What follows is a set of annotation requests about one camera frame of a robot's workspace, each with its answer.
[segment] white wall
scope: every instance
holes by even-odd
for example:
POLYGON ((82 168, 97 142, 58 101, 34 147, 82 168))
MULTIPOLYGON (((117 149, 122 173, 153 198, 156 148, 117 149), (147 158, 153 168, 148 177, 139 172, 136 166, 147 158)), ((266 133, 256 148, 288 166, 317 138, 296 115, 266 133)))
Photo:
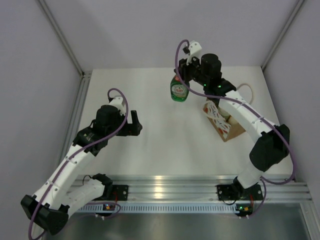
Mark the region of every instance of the white wall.
POLYGON ((182 39, 260 66, 296 0, 47 0, 85 70, 173 67, 182 39))
POLYGON ((280 122, 289 126, 299 176, 320 213, 320 1, 307 0, 265 77, 280 122))
POLYGON ((25 240, 20 201, 51 175, 79 76, 35 0, 0 2, 0 239, 25 240))

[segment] cardboard box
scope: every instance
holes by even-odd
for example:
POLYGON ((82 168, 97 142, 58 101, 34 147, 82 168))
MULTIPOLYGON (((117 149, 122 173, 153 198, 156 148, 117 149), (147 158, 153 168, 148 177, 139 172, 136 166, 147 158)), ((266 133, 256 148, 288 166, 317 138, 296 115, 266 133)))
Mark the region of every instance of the cardboard box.
POLYGON ((232 116, 224 118, 213 101, 207 99, 203 111, 224 142, 245 132, 245 129, 232 116))

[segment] green dish soap bottle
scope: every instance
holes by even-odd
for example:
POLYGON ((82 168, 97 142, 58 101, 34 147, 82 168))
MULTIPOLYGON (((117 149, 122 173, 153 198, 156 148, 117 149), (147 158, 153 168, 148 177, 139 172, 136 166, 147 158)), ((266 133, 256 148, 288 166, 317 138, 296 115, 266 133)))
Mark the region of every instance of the green dish soap bottle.
POLYGON ((170 83, 170 92, 172 100, 184 102, 189 94, 189 90, 180 82, 179 77, 175 75, 170 83))

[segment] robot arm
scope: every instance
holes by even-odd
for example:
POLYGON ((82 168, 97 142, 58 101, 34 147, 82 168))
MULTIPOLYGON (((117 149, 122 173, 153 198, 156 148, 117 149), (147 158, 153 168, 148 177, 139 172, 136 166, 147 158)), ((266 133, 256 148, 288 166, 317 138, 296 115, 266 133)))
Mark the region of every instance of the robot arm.
MULTIPOLYGON (((178 71, 185 83, 191 80, 203 86, 206 95, 214 95, 240 101, 236 103, 226 99, 212 98, 211 100, 220 108, 228 112, 248 132, 255 143, 250 152, 250 162, 242 173, 233 181, 232 189, 241 198, 244 192, 257 184, 260 177, 272 165, 279 163, 289 152, 277 134, 267 126, 261 117, 256 117, 244 105, 249 106, 237 89, 229 81, 222 78, 221 62, 217 55, 207 53, 200 56, 201 46, 198 42, 191 41, 189 46, 183 48, 187 58, 179 61, 178 71)), ((290 131, 286 125, 274 126, 281 135, 289 142, 290 131)))
MULTIPOLYGON (((114 132, 124 121, 125 113, 123 98, 119 96, 112 98, 108 105, 103 105, 97 111, 96 118, 90 126, 77 133, 68 153, 51 177, 32 196, 25 195, 22 199, 21 205, 29 219, 45 196, 34 222, 51 235, 55 235, 79 208, 94 199, 108 198, 111 195, 113 181, 100 173, 94 175, 85 185, 68 193, 82 169, 94 160, 100 150, 108 144, 108 140, 103 140, 80 151, 73 158, 70 156, 114 132)), ((137 112, 131 111, 131 117, 132 123, 126 122, 117 133, 118 136, 138 136, 140 134, 142 125, 139 123, 137 112)))

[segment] wire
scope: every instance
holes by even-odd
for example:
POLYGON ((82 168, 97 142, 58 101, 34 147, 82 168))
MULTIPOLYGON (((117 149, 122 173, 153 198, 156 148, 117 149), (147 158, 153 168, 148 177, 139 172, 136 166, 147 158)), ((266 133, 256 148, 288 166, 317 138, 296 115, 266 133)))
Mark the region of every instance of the wire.
POLYGON ((113 194, 115 195, 115 203, 117 203, 118 202, 118 194, 116 191, 113 194))
POLYGON ((250 194, 250 205, 252 208, 254 207, 254 203, 255 203, 254 197, 252 196, 252 194, 250 194))
MULTIPOLYGON (((87 205, 101 205, 101 204, 108 204, 108 205, 116 205, 118 207, 118 210, 115 213, 112 213, 110 216, 102 216, 101 218, 103 220, 105 219, 111 219, 114 218, 116 215, 119 214, 119 212, 121 211, 122 207, 120 204, 118 203, 114 203, 114 202, 93 202, 93 203, 88 203, 87 205)), ((88 213, 88 214, 81 214, 81 216, 77 217, 76 219, 74 219, 71 222, 68 222, 68 224, 66 226, 64 226, 63 230, 65 231, 67 228, 69 228, 71 225, 73 225, 75 222, 77 222, 79 219, 85 218, 85 217, 98 217, 98 214, 94 214, 94 213, 88 213)))
MULTIPOLYGON (((266 183, 262 178, 260 178, 260 181, 263 184, 263 191, 264 191, 263 199, 262 199, 261 203, 259 204, 259 206, 256 208, 256 210, 250 215, 250 217, 253 217, 254 215, 257 214, 257 212, 261 209, 261 207, 263 206, 263 204, 265 203, 266 198, 267 198, 267 186, 266 186, 266 183)), ((218 215, 221 216, 221 217, 226 217, 226 218, 231 218, 231 219, 247 219, 246 216, 234 216, 234 215, 227 215, 227 214, 218 214, 218 215)))
POLYGON ((83 179, 82 179, 82 185, 85 185, 85 178, 89 177, 90 179, 92 179, 92 177, 90 175, 84 175, 83 179))
POLYGON ((224 204, 227 204, 227 205, 229 205, 229 206, 231 206, 231 205, 235 204, 235 203, 236 203, 236 201, 237 201, 237 200, 234 200, 232 203, 226 203, 224 200, 222 200, 222 202, 224 202, 224 204))
POLYGON ((201 97, 205 97, 205 98, 209 98, 209 99, 223 99, 223 100, 228 100, 228 101, 232 101, 232 102, 235 102, 237 104, 240 104, 242 105, 244 108, 248 109, 253 115, 255 115, 257 118, 260 118, 260 121, 262 121, 263 123, 265 123, 269 128, 271 128, 277 135, 278 137, 282 140, 283 144, 285 145, 285 147, 288 149, 289 153, 290 153, 290 156, 291 156, 291 161, 292 161, 292 165, 293 165, 293 168, 292 168, 292 174, 291 176, 286 179, 285 181, 282 181, 282 182, 274 182, 274 181, 270 181, 268 179, 266 179, 265 177, 261 177, 262 180, 266 181, 267 183, 270 183, 270 184, 274 184, 274 185, 283 185, 283 184, 287 184, 289 182, 291 182, 294 178, 295 178, 295 175, 296 175, 296 171, 297 171, 297 160, 296 160, 296 156, 291 148, 291 146, 289 145, 289 143, 286 141, 286 139, 281 135, 281 133, 272 125, 270 124, 267 120, 265 120, 259 113, 257 113, 253 108, 251 108, 249 105, 246 105, 246 104, 242 104, 241 101, 239 100, 236 100, 236 99, 233 99, 233 98, 230 98, 230 97, 225 97, 225 96, 216 96, 216 95, 206 95, 206 94, 203 94, 203 93, 200 93, 200 92, 197 92, 197 91, 194 91, 193 89, 191 89, 186 83, 185 81, 181 78, 181 75, 179 73, 179 51, 180 51, 180 48, 182 46, 182 44, 186 43, 187 46, 189 47, 190 43, 187 39, 184 39, 182 40, 177 49, 176 49, 176 52, 175 52, 175 61, 174 61, 174 65, 175 65, 175 72, 176 72, 176 75, 178 76, 180 82, 186 87, 186 89, 188 89, 190 92, 192 92, 193 94, 195 95, 198 95, 198 96, 201 96, 201 97))
POLYGON ((91 205, 100 205, 100 204, 103 204, 103 205, 105 205, 105 204, 108 204, 108 205, 116 205, 116 206, 118 207, 118 210, 117 210, 115 213, 112 213, 110 216, 105 216, 104 219, 114 218, 115 216, 117 216, 117 215, 120 213, 120 211, 121 211, 121 209, 122 209, 122 207, 120 206, 119 203, 111 202, 111 201, 89 202, 89 203, 87 203, 86 205, 91 206, 91 205))
POLYGON ((257 214, 257 212, 261 209, 262 205, 265 203, 266 198, 267 198, 267 186, 266 186, 266 183, 263 180, 263 178, 260 178, 260 181, 263 184, 263 191, 264 191, 263 199, 262 199, 261 203, 259 204, 259 206, 256 208, 256 210, 250 215, 250 217, 253 217, 254 215, 257 214))
POLYGON ((239 90, 241 87, 243 87, 243 86, 247 86, 247 87, 249 87, 250 88, 250 90, 251 90, 251 99, 250 99, 250 101, 249 101, 249 104, 251 105, 252 103, 253 103, 253 101, 254 101, 254 90, 252 89, 252 87, 250 86, 250 84, 249 83, 241 83, 236 89, 237 90, 239 90))
MULTIPOLYGON (((108 98, 110 97, 110 92, 111 91, 117 91, 121 97, 123 98, 124 100, 124 103, 125 103, 125 107, 126 107, 126 113, 125 113, 125 116, 124 116, 124 119, 123 119, 123 122, 121 123, 121 125, 114 131, 112 132, 111 134, 109 134, 108 136, 105 136, 95 142, 92 142, 84 147, 82 147, 81 149, 79 149, 78 151, 76 151, 75 153, 73 153, 68 159, 71 160, 73 159, 77 154, 79 154, 80 152, 82 152, 83 150, 95 145, 95 144, 98 144, 98 143, 101 143, 107 139, 110 139, 112 137, 114 137, 115 135, 117 135, 117 133, 122 129, 122 127, 125 125, 127 119, 128 119, 128 114, 129 114, 129 105, 128 105, 128 101, 125 97, 125 95, 117 88, 111 88, 109 89, 109 91, 107 92, 107 96, 108 98)), ((29 223, 29 228, 28 228, 28 238, 29 240, 38 240, 40 239, 46 231, 43 231, 43 233, 41 233, 38 237, 36 238, 33 238, 32 237, 32 226, 33 226, 33 223, 35 221, 35 218, 36 218, 36 215, 39 211, 39 208, 40 206, 42 205, 42 202, 44 201, 44 199, 46 198, 46 196, 48 195, 49 191, 51 190, 53 184, 56 182, 56 180, 58 179, 58 177, 60 176, 60 174, 63 172, 64 168, 66 167, 66 165, 69 163, 69 161, 65 161, 64 164, 60 167, 60 169, 57 171, 56 175, 54 176, 53 180, 51 181, 51 184, 48 186, 48 188, 45 190, 43 196, 41 197, 40 201, 38 202, 37 206, 35 207, 34 211, 33 211, 33 214, 31 216, 31 220, 30 220, 30 223, 29 223)))

